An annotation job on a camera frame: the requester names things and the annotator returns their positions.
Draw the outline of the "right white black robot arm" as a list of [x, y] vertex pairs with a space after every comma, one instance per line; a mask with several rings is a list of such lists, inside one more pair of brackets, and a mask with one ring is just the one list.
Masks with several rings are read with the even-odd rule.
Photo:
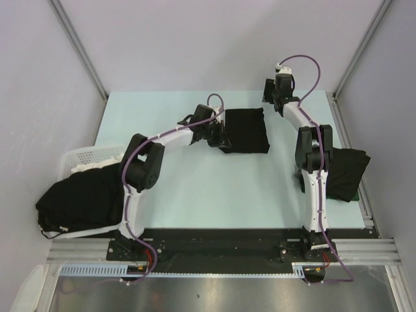
[[306, 218], [309, 232], [324, 233], [329, 228], [326, 217], [326, 182], [333, 157], [333, 133], [330, 125], [314, 122], [300, 106], [300, 98], [293, 96], [294, 77], [288, 67], [276, 70], [275, 78], [267, 79], [263, 102], [297, 130], [295, 164], [304, 180]]

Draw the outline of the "black t shirt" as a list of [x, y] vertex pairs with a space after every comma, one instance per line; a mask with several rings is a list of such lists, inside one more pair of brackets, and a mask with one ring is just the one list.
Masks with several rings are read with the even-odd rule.
[[270, 149], [263, 108], [227, 109], [225, 134], [229, 144], [220, 146], [224, 153], [264, 153]]

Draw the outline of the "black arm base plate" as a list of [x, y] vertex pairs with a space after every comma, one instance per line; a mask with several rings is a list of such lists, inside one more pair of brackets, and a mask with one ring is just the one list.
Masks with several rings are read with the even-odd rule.
[[113, 236], [106, 259], [149, 261], [167, 274], [282, 274], [295, 262], [337, 262], [335, 244], [303, 229], [145, 229], [140, 239]]

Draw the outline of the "white plastic laundry basket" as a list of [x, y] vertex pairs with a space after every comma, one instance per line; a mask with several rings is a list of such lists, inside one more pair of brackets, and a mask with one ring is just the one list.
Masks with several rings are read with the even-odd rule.
[[38, 225], [47, 239], [100, 235], [120, 228], [125, 146], [89, 146], [61, 158], [59, 180], [38, 200]]

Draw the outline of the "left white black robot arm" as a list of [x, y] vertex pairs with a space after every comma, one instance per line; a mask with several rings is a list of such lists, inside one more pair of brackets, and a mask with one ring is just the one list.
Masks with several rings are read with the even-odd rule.
[[124, 153], [121, 165], [123, 184], [123, 216], [120, 234], [126, 237], [121, 252], [131, 260], [138, 259], [144, 251], [139, 237], [144, 232], [140, 206], [142, 198], [159, 179], [163, 158], [179, 148], [206, 140], [211, 147], [229, 147], [225, 134], [225, 109], [199, 104], [193, 114], [189, 114], [177, 125], [153, 137], [135, 134]]

